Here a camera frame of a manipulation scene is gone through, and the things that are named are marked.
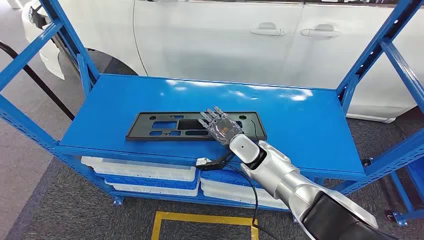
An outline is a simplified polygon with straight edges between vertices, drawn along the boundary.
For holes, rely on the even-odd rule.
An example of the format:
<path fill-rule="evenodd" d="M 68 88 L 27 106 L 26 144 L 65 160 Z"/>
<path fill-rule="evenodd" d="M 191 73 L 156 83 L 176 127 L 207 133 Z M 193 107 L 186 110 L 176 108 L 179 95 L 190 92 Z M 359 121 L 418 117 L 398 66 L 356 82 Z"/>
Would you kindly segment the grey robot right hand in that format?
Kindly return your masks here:
<path fill-rule="evenodd" d="M 223 146 L 228 146 L 236 135 L 243 133 L 242 128 L 217 106 L 201 111 L 200 115 L 198 122 Z"/>

